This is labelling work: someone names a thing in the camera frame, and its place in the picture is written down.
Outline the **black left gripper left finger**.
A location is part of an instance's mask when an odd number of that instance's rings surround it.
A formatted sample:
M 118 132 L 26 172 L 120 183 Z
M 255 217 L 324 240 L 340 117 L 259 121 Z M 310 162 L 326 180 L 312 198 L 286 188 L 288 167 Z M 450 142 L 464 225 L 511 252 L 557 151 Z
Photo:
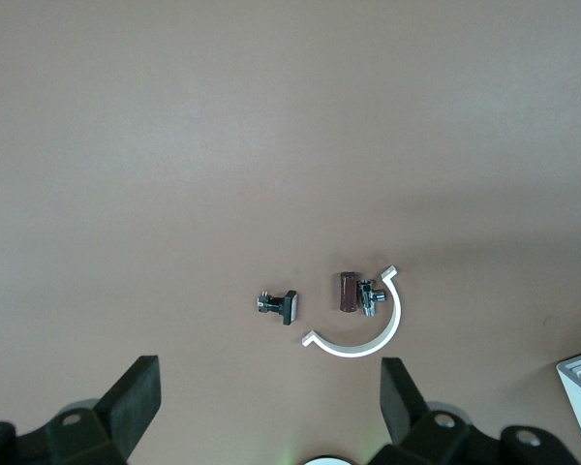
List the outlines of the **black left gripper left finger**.
M 0 421 L 0 464 L 126 464 L 162 403 L 157 356 L 140 356 L 99 399 L 19 435 Z

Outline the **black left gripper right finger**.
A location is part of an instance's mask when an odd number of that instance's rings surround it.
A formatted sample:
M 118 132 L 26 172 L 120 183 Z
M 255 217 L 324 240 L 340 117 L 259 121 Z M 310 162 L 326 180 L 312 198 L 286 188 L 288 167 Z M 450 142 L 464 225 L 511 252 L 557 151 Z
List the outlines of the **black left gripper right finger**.
M 372 464 L 576 464 L 578 460 L 550 432 L 513 425 L 492 438 L 461 417 L 432 408 L 403 361 L 381 364 L 380 405 L 391 442 Z

